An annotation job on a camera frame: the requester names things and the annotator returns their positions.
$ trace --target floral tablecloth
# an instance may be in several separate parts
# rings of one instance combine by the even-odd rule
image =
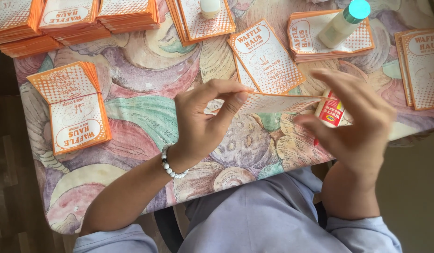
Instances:
[[[360,77],[398,110],[391,139],[434,128],[434,110],[406,106],[393,34],[412,28],[434,28],[427,0],[370,0],[371,30],[376,48],[369,55],[301,63],[306,75],[313,67],[338,69]],[[228,0],[237,32],[266,18],[284,45],[293,12],[344,8],[349,0],[306,3],[305,0]],[[175,94],[211,78],[236,79],[228,36],[182,47],[167,4],[158,1],[158,30],[113,35],[15,60],[34,163],[45,214],[59,233],[79,231],[85,211],[96,195],[126,171],[159,152],[178,137]],[[77,152],[53,156],[48,105],[26,77],[76,61],[97,67],[113,139]],[[321,95],[324,85],[308,81],[292,94]],[[314,113],[309,108],[302,113]],[[332,157],[314,148],[313,136],[293,124],[290,114],[237,115],[219,147],[173,180],[150,202],[153,212],[186,200],[248,183]]]

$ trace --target glue bottle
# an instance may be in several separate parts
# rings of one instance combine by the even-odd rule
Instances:
[[[332,92],[331,89],[326,89],[322,96],[335,100],[321,101],[315,110],[315,116],[319,118],[327,127],[338,127],[340,121],[342,120],[343,113],[345,112],[342,102],[334,94],[334,92]],[[318,144],[319,140],[315,138],[314,146],[317,146]]]
[[[200,0],[200,8],[205,19],[215,19],[220,14],[220,0]]]
[[[370,14],[370,4],[365,0],[353,0],[339,12],[319,33],[319,38],[328,48],[335,48],[344,42],[359,24]]]

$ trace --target left hand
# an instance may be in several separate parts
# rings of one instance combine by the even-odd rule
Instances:
[[[167,153],[168,162],[181,173],[208,156],[221,143],[234,115],[248,98],[252,88],[230,81],[212,79],[175,97],[179,139]],[[204,114],[209,101],[225,102],[217,115]]]

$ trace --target bracelet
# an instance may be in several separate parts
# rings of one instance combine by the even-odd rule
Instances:
[[[189,170],[187,169],[185,172],[180,173],[180,174],[176,174],[171,168],[170,165],[167,162],[167,151],[168,148],[171,147],[173,144],[167,144],[163,147],[162,149],[162,154],[161,154],[161,159],[162,159],[162,166],[165,169],[165,172],[167,172],[167,174],[169,174],[171,177],[174,177],[176,179],[180,179],[183,178],[185,175],[187,175],[187,172],[189,172]]]

